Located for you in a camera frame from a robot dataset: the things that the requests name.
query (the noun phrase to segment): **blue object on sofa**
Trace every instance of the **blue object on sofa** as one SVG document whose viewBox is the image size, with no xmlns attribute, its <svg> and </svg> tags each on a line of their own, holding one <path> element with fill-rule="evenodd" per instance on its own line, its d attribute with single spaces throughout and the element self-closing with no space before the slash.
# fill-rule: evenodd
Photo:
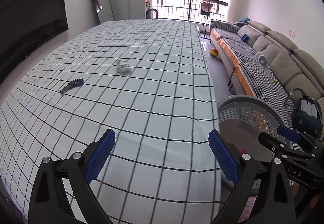
<svg viewBox="0 0 324 224">
<path fill-rule="evenodd" d="M 242 18 L 239 22 L 244 22 L 247 23 L 248 21 L 250 21 L 251 19 L 249 19 L 248 17 Z"/>
<path fill-rule="evenodd" d="M 242 40 L 242 42 L 246 43 L 248 40 L 248 35 L 245 34 L 244 36 L 242 36 L 241 40 Z"/>
</svg>

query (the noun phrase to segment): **laundry basket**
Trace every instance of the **laundry basket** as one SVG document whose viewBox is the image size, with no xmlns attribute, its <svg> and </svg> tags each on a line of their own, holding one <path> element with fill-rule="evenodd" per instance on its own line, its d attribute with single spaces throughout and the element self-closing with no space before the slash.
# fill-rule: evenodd
<svg viewBox="0 0 324 224">
<path fill-rule="evenodd" d="M 259 133 L 264 131 L 291 147 L 290 141 L 277 133 L 279 125 L 285 123 L 279 114 L 267 103 L 248 95 L 233 95 L 217 105 L 219 128 L 222 138 L 234 144 L 240 152 L 250 154 L 254 159 L 270 162 L 273 152 L 258 142 Z M 234 187 L 222 174 L 222 182 L 227 188 Z M 260 181 L 255 181 L 251 195 L 256 195 Z"/>
</svg>

